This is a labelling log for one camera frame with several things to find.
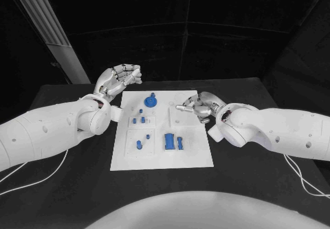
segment cable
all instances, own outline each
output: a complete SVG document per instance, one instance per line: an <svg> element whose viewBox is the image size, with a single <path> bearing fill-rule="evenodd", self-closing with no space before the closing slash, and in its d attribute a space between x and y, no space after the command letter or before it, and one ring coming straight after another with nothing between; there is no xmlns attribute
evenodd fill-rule
<svg viewBox="0 0 330 229"><path fill-rule="evenodd" d="M25 185L25 186L22 186L22 187L18 187L18 188L15 188L15 189L12 189L12 190L9 190L9 191L0 193L0 196L2 196L4 194L9 193L9 192L12 192L12 191L15 191L15 190L18 190L18 189L22 189L22 188L25 188L25 187L29 187L29 186L37 185L37 184L42 183L44 181L47 181L47 180L54 176L54 174L57 173L58 169L61 168L61 165L60 165L60 167L57 168L57 170L54 171L54 173L51 174L51 176L50 176L48 178L45 178L44 180L38 181L38 182L34 183L34 184Z"/></svg>
<svg viewBox="0 0 330 229"><path fill-rule="evenodd" d="M302 185L303 185L303 188L305 188L306 192L308 192L310 195L313 195L313 196L318 196L318 197L328 197L328 198L330 199L330 194L325 194L325 193L310 184L310 182L303 178L303 173L302 173L300 167L299 167L298 163L295 162L295 160L292 159L292 157L290 157L289 155L285 154L285 158L286 158L286 160L287 160L289 165L292 166L293 170L296 171L296 173L298 173L298 175L299 175L299 177L300 177ZM296 167L298 167L298 169L299 169L300 172L298 172L298 170L296 170L296 168L293 167L293 165L292 165L289 159L293 161L293 163L295 163L295 165L296 165ZM306 183L310 185L310 187L313 187L313 188L316 189L316 191L318 191L319 193L322 193L322 194L315 194L315 193L309 192L309 190L306 189L306 186L305 186L305 182L306 182Z"/></svg>
<svg viewBox="0 0 330 229"><path fill-rule="evenodd" d="M0 180L0 182L25 166L25 164Z"/></svg>

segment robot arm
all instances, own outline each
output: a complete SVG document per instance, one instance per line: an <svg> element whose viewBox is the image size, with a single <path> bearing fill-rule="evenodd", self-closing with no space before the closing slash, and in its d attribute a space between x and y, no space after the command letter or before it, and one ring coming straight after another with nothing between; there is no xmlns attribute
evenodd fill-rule
<svg viewBox="0 0 330 229"><path fill-rule="evenodd" d="M330 117L325 115L225 104L207 92L191 97L176 108L195 112L202 123L210 122L208 115L215 116L217 125L208 133L217 142L225 138L237 147L257 142L273 152L330 161Z"/></svg>
<svg viewBox="0 0 330 229"><path fill-rule="evenodd" d="M112 106L116 95L132 83L142 83L139 65L119 65L103 73L94 94L78 101L28 111L0 125L0 171L51 157L80 142L102 135L123 109Z"/></svg>

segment white board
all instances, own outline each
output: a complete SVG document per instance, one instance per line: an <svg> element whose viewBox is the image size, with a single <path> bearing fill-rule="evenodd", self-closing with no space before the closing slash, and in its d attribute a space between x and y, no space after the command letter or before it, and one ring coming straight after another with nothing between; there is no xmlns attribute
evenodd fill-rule
<svg viewBox="0 0 330 229"><path fill-rule="evenodd" d="M145 99L153 92L158 105L149 108ZM117 126L112 171L214 167L205 124L194 113L176 109L195 94L198 91L123 92L125 115ZM174 150L166 150L165 134L169 133L175 135ZM178 137L182 137L184 150L179 150Z"/></svg>

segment black tablecloth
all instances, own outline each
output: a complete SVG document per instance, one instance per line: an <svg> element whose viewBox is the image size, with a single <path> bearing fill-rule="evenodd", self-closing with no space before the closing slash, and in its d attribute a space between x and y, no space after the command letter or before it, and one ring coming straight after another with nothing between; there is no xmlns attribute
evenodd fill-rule
<svg viewBox="0 0 330 229"><path fill-rule="evenodd" d="M93 93L94 86L45 85L31 109L77 101ZM130 85L126 90L198 90L217 94L227 103L250 104L259 109L277 107L259 78L145 82ZM120 102L122 94L112 104L120 106ZM214 124L215 120L207 124L207 130ZM117 123L112 122L103 135L70 149L63 167L50 180L0 196L0 228L86 228L138 200L192 190L254 197L330 225L330 199L306 193L283 154L269 151L254 142L238 148L227 140L217 143L208 136L215 167L110 171L116 131ZM48 177L63 157L64 153L29 162L0 183L0 192ZM295 159L308 180L330 193L313 160ZM0 172L0 177L17 167Z"/></svg>

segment robotic hand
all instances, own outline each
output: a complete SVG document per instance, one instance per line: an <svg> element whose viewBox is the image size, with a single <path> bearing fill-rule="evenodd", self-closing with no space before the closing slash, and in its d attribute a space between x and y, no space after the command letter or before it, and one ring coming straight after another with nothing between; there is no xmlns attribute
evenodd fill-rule
<svg viewBox="0 0 330 229"><path fill-rule="evenodd" d="M119 65L102 74L93 94L76 102L28 111L2 124L0 171L60 154L102 135L110 121L119 122L123 117L123 109L110 102L133 83L143 83L140 66Z"/></svg>
<svg viewBox="0 0 330 229"><path fill-rule="evenodd" d="M330 161L330 117L325 115L225 104L208 92L192 96L176 109L195 112L201 123L211 121L210 115L215 116L217 125L208 133L217 142L225 138L237 147L257 142L273 152Z"/></svg>

